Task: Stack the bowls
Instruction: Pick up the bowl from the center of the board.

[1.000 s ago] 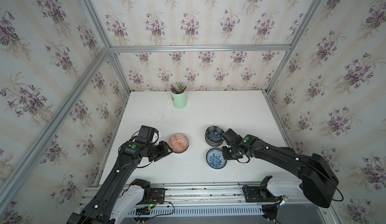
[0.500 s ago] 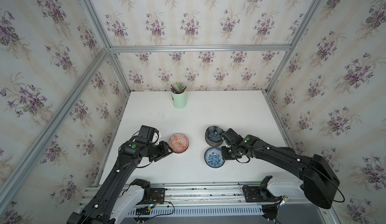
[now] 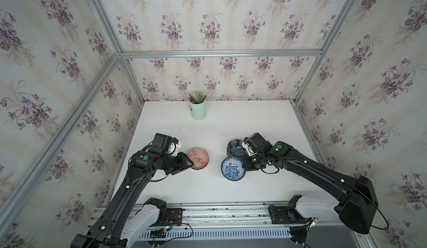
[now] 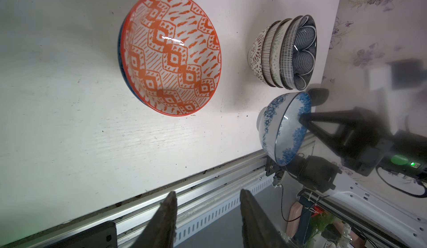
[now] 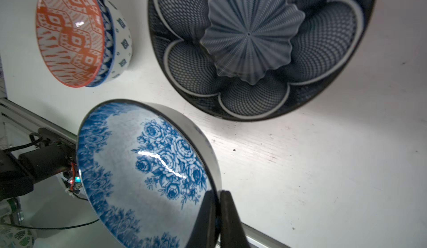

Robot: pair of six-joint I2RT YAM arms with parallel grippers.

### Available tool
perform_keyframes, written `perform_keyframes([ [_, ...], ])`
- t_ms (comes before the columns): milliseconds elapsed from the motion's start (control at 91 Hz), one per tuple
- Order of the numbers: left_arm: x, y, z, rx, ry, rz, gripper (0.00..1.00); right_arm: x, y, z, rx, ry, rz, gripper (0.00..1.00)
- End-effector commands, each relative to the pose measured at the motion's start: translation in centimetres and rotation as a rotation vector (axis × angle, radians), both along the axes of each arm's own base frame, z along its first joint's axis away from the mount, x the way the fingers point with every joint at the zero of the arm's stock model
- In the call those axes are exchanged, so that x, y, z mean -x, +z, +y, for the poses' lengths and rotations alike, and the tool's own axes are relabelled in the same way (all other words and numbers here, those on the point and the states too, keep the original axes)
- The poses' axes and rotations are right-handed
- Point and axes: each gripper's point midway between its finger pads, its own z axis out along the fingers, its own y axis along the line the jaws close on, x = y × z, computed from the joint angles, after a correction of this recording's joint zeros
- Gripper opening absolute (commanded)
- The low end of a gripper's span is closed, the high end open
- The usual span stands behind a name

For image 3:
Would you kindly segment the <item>dark navy patterned bowl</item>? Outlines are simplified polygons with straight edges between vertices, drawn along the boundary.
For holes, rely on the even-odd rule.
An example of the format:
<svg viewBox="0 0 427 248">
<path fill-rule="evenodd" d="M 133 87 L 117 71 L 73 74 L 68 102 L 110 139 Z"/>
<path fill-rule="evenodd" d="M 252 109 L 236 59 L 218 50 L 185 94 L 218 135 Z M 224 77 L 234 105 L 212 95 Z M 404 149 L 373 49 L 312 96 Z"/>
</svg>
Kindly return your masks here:
<svg viewBox="0 0 427 248">
<path fill-rule="evenodd" d="M 227 155 L 229 157 L 243 158 L 246 150 L 242 146 L 242 140 L 231 140 L 227 146 Z"/>
</svg>

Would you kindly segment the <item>orange diamond pattern bowl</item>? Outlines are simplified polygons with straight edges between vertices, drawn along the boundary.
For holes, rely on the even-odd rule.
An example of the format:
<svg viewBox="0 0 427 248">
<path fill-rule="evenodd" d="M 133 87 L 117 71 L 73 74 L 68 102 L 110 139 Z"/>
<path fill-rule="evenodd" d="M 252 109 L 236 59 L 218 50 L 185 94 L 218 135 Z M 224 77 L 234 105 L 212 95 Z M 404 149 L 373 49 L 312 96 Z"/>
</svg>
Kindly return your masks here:
<svg viewBox="0 0 427 248">
<path fill-rule="evenodd" d="M 193 162 L 192 169 L 194 170 L 201 170 L 209 164 L 209 154 L 202 148 L 191 150 L 187 156 Z"/>
</svg>

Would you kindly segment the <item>blue floral bowl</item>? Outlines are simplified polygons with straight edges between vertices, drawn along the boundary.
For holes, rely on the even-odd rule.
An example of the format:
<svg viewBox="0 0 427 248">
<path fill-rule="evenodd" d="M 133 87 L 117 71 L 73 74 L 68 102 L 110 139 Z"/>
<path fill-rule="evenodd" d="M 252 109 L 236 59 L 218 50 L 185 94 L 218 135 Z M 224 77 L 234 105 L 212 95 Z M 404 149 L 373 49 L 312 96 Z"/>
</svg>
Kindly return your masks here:
<svg viewBox="0 0 427 248">
<path fill-rule="evenodd" d="M 229 181 L 240 181 L 245 176 L 243 162 L 237 157 L 228 157 L 221 163 L 221 173 Z"/>
</svg>

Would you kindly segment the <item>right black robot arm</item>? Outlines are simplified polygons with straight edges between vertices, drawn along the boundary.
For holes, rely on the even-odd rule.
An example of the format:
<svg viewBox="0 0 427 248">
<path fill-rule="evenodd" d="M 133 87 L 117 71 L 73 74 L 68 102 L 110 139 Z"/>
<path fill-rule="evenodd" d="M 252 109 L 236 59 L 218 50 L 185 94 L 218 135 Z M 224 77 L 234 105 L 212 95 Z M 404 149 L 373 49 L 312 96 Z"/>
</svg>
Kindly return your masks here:
<svg viewBox="0 0 427 248">
<path fill-rule="evenodd" d="M 294 195 L 284 212 L 290 222 L 313 218 L 335 220 L 364 235 L 373 227 L 379 203 L 370 179 L 354 178 L 332 170 L 285 142 L 271 144 L 259 133 L 245 138 L 242 146 L 247 152 L 242 163 L 244 170 L 257 171 L 273 166 L 278 171 L 297 174 L 331 196 L 315 199 Z"/>
</svg>

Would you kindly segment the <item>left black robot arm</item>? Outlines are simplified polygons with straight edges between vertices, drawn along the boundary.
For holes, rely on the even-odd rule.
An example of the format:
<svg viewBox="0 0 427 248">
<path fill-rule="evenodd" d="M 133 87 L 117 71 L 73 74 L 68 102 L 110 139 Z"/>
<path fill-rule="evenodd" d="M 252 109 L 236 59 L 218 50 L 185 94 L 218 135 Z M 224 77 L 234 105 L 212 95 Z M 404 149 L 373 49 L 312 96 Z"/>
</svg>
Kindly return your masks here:
<svg viewBox="0 0 427 248">
<path fill-rule="evenodd" d="M 143 189 L 156 171 L 175 175 L 193 166 L 187 154 L 180 152 L 181 142 L 157 133 L 151 143 L 134 153 L 129 160 L 126 175 L 113 199 L 89 231 L 78 234 L 72 248 L 124 248 L 130 243 L 122 235 L 126 221 Z"/>
</svg>

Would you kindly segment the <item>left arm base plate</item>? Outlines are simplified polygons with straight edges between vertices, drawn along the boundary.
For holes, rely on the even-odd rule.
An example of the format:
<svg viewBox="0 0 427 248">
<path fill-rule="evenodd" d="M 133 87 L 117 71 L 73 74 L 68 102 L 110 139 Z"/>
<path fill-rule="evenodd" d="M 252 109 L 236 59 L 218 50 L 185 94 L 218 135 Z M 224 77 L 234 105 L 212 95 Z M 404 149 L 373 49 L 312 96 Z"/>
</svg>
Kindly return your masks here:
<svg viewBox="0 0 427 248">
<path fill-rule="evenodd" d="M 157 226 L 181 226 L 182 208 L 166 208 L 160 210 L 159 218 L 155 225 Z"/>
</svg>

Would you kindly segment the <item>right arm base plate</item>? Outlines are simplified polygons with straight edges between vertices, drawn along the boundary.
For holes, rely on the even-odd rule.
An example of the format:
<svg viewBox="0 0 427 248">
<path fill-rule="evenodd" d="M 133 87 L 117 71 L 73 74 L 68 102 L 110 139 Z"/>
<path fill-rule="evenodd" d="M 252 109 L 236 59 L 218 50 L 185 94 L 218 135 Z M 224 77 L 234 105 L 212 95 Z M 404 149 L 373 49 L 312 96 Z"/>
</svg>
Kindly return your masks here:
<svg viewBox="0 0 427 248">
<path fill-rule="evenodd" d="M 309 224 L 313 218 L 304 218 L 296 210 L 286 206 L 270 205 L 268 213 L 272 224 L 274 225 L 290 225 L 290 224 Z"/>
</svg>

